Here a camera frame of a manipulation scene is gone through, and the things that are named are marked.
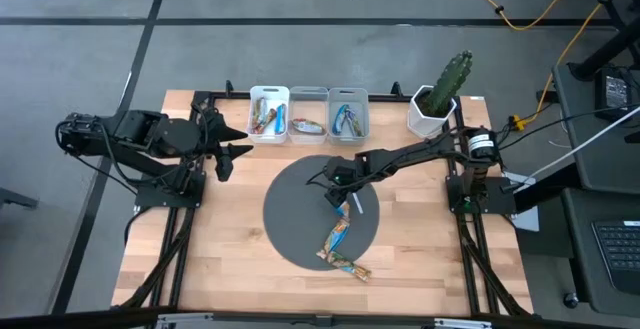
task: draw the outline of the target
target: wooden tabletop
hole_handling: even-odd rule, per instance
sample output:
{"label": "wooden tabletop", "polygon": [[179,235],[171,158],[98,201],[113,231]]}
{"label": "wooden tabletop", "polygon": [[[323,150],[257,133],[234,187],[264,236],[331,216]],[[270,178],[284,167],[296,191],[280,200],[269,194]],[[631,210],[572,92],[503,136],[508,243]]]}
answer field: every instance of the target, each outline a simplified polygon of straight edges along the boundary
{"label": "wooden tabletop", "polygon": [[[188,118],[193,91],[170,90],[162,111]],[[468,126],[489,127],[482,97],[462,97]],[[249,101],[217,100],[228,126],[244,131]],[[313,154],[342,155],[395,149],[419,139],[406,127],[406,103],[370,103],[371,135],[362,147],[256,145],[234,161],[226,183],[215,179],[215,160],[202,206],[196,211],[179,307],[200,311],[296,312],[391,315],[469,315],[460,241],[448,211],[444,160],[399,171],[373,184],[380,200],[380,226],[371,247],[356,262],[372,271],[363,283],[340,270],[313,271],[282,258],[262,221],[271,181],[295,160]],[[242,144],[249,140],[237,141]],[[493,168],[493,175],[499,175]],[[131,228],[113,304],[128,299],[158,259],[167,208],[152,209]],[[497,215],[485,215],[484,227],[494,271],[519,304],[531,311],[516,235]],[[483,311],[488,311],[482,276],[476,282]],[[170,267],[161,303],[168,301]]]}

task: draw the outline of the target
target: floor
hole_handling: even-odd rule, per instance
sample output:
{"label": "floor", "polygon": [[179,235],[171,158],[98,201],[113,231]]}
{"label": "floor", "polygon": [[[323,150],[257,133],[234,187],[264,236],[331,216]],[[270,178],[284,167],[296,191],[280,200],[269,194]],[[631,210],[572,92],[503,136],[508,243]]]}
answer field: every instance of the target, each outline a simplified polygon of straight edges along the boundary
{"label": "floor", "polygon": [[[0,211],[0,317],[50,310],[87,193],[94,185],[94,173],[65,157],[53,140],[55,123],[70,112],[110,115],[127,87],[135,89],[131,108],[158,110],[167,89],[216,90],[227,79],[237,90],[281,84],[362,87],[374,93],[386,93],[399,81],[404,92],[412,94],[420,85],[433,83],[456,53],[469,49],[474,65],[461,94],[485,96],[494,126],[501,127],[508,115],[535,110],[535,91],[542,89],[550,67],[577,30],[541,27],[522,33],[487,25],[145,29],[110,21],[147,18],[153,1],[0,0],[0,133],[11,138],[0,145],[0,186],[40,200],[36,211],[15,206]],[[509,17],[534,18],[550,0],[497,1]],[[550,17],[584,18],[595,3],[561,0]],[[626,10],[629,0],[615,3],[624,18],[631,17]],[[163,0],[159,12],[151,13],[159,18],[496,17],[482,0]],[[20,21],[53,17],[67,18],[67,25]],[[74,23],[71,19],[85,17],[96,20],[69,25]],[[597,18],[606,18],[604,11]],[[568,58],[584,58],[614,34],[610,28],[587,29]],[[628,58],[623,55],[620,63],[625,62]],[[554,107],[533,127],[559,115]],[[556,126],[503,156],[511,171],[530,173],[566,152],[566,145],[565,133]],[[123,228],[132,207],[133,197],[109,181],[70,311],[108,308],[122,257]],[[543,317],[640,326],[638,319],[600,315],[585,304],[575,310],[564,308],[560,296],[573,286],[568,264],[550,257],[524,255],[523,259],[534,308]]]}

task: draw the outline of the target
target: keyboard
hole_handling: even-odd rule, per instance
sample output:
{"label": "keyboard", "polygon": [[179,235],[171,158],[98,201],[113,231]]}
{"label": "keyboard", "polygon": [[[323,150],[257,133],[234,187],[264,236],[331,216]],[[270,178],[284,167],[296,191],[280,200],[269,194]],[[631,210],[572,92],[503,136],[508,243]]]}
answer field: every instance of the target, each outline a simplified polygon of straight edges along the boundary
{"label": "keyboard", "polygon": [[640,295],[640,220],[592,225],[611,284],[619,291]]}

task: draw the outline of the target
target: potted cactus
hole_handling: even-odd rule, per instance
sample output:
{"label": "potted cactus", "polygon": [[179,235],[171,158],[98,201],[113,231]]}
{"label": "potted cactus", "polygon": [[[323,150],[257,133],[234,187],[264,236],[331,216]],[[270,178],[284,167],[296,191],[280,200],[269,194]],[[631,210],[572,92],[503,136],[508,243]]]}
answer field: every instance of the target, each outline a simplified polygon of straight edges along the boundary
{"label": "potted cactus", "polygon": [[435,87],[423,85],[411,98],[407,126],[420,138],[437,135],[456,109],[454,96],[471,72],[471,52],[456,55],[444,68]]}

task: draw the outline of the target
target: white pot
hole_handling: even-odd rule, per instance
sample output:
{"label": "white pot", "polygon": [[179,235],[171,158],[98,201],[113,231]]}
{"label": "white pot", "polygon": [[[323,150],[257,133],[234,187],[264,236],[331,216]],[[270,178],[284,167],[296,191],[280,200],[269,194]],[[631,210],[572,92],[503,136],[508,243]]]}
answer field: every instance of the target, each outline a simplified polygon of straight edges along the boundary
{"label": "white pot", "polygon": [[411,98],[411,103],[409,103],[409,114],[407,115],[407,127],[413,134],[423,139],[440,134],[442,131],[442,125],[449,121],[449,117],[458,106],[455,99],[451,99],[451,110],[449,110],[444,118],[434,118],[422,115],[420,108],[418,108],[418,104],[416,104],[416,98],[423,90],[431,89],[433,89],[433,86],[431,85],[423,85],[418,89]]}

